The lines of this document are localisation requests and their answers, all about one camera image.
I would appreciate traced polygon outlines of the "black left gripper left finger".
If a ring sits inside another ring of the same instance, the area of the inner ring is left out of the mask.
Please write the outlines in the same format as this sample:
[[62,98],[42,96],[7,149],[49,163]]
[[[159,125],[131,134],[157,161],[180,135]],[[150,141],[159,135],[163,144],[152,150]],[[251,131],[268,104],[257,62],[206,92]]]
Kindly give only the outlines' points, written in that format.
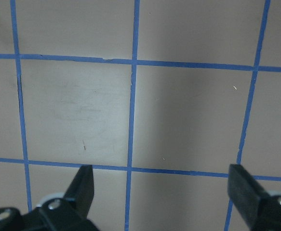
[[87,218],[93,198],[93,167],[81,166],[63,197],[24,215],[15,207],[0,207],[0,231],[97,231]]

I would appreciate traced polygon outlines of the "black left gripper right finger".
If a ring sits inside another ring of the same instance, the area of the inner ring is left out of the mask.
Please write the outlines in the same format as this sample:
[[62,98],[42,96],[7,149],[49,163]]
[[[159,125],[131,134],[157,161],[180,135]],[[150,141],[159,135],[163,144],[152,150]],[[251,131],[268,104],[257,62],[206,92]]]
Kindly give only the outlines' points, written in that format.
[[281,192],[267,191],[242,166],[228,168],[227,193],[251,231],[281,231]]

